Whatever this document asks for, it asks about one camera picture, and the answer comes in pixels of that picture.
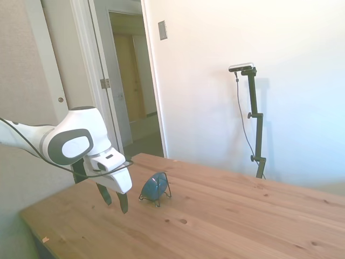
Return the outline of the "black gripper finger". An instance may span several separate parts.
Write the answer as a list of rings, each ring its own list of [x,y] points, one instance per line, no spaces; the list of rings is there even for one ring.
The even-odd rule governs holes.
[[[109,194],[109,192],[107,190],[107,187],[105,187],[105,186],[103,186],[103,185],[101,185],[99,183],[97,183],[96,185],[97,185],[97,188],[98,188],[98,190],[99,190],[103,200],[105,201],[105,203],[108,206],[110,206],[112,204],[112,198],[111,198],[111,196],[110,196],[110,194]]]
[[[126,193],[122,194],[117,192],[117,197],[119,199],[121,211],[125,214],[128,211],[128,196]]]

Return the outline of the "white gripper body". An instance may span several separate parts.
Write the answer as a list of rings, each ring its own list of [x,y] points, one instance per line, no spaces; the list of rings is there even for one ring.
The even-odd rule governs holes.
[[[92,181],[101,184],[107,188],[110,188],[118,193],[125,194],[133,186],[130,173],[128,170],[130,162],[125,162],[124,164],[116,168],[115,172],[107,174],[105,176],[100,176],[100,174],[104,174],[105,171],[96,172],[92,168],[88,160],[84,162],[84,166],[86,175]]]

